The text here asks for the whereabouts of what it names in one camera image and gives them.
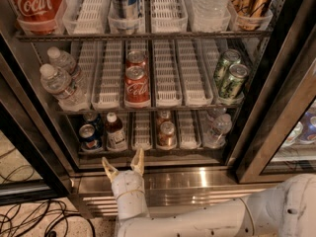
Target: refrigerator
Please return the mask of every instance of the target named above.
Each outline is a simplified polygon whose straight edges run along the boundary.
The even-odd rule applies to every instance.
[[[69,8],[73,1],[78,3],[67,0]],[[102,8],[111,15],[109,0],[102,1]],[[152,7],[153,1],[141,0],[139,24],[144,30],[137,34],[119,33],[116,19],[97,11],[103,13],[101,33],[87,31],[87,25],[73,27],[68,15],[67,31],[37,36],[21,31],[14,3],[1,0],[0,71],[1,87],[6,89],[1,90],[1,103],[4,117],[12,117],[3,118],[1,130],[13,142],[14,137],[20,139],[34,132],[23,139],[19,149],[40,176],[32,182],[2,185],[1,197],[8,191],[12,194],[10,202],[38,199],[32,197],[37,192],[33,184],[37,183],[46,191],[46,197],[40,198],[68,197],[86,218],[117,215],[101,158],[106,157],[121,171],[127,170],[139,146],[145,150],[146,201],[153,215],[181,213],[241,197],[273,187],[293,175],[313,172],[315,142],[295,142],[288,147],[283,143],[315,101],[315,0],[273,0],[274,16],[266,29],[246,32],[227,27],[214,33],[192,31],[194,26],[189,23],[184,32],[164,32],[163,24],[167,23],[156,22],[151,11],[157,9]],[[190,20],[188,0],[179,1],[183,1],[182,15]],[[46,51],[51,46],[71,52],[85,71],[88,104],[80,110],[64,109],[40,84],[40,66],[48,63]],[[128,105],[121,79],[125,55],[133,48],[145,49],[149,54],[150,105],[143,108]],[[233,103],[218,101],[211,70],[227,48],[238,49],[243,63],[251,68],[242,98]],[[159,59],[161,53],[169,55],[168,62],[163,59],[166,55]],[[113,59],[118,62],[116,73],[120,79],[113,82],[109,76],[105,79],[108,81],[100,81],[104,69],[111,70]],[[172,101],[159,95],[159,87],[164,93],[168,88],[168,75],[159,81],[157,73],[166,64],[176,71],[171,76],[176,88]],[[198,73],[204,90],[202,102],[188,89]],[[108,91],[115,96],[107,95]],[[5,105],[9,100],[13,101],[11,108]],[[207,144],[205,117],[207,110],[216,107],[227,109],[232,128],[225,144],[213,149]],[[176,146],[167,150],[157,142],[155,120],[161,110],[172,112],[177,131]],[[108,112],[115,112],[123,120],[128,148],[111,150],[103,136],[103,149],[84,150],[79,136],[83,115],[100,114],[104,119]],[[26,118],[14,118],[20,114]],[[188,130],[186,125],[192,134],[189,138],[184,132]],[[30,197],[17,195],[17,191],[23,193],[24,186],[29,188]]]

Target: beverage cooler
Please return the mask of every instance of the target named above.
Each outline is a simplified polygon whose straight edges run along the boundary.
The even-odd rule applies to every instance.
[[[69,197],[87,218],[116,215],[101,159],[126,170],[138,148],[158,215],[314,171],[315,0],[272,0],[257,18],[229,0],[215,19],[200,15],[198,0],[136,1],[129,18],[127,9],[117,17],[114,0],[62,0],[54,18],[35,23],[1,0],[1,130],[39,175],[1,186],[0,196],[27,201],[42,189],[40,198]],[[69,105],[43,87],[53,46],[75,58],[83,100]],[[124,144],[104,126],[109,114]]]

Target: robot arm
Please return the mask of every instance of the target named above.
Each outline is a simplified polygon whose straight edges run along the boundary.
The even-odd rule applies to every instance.
[[[149,217],[143,192],[128,194],[117,199],[118,237],[246,237],[277,232],[280,237],[310,237],[316,232],[315,175],[298,175],[272,189],[167,218]],[[121,220],[126,215],[122,205],[131,202],[128,217]]]

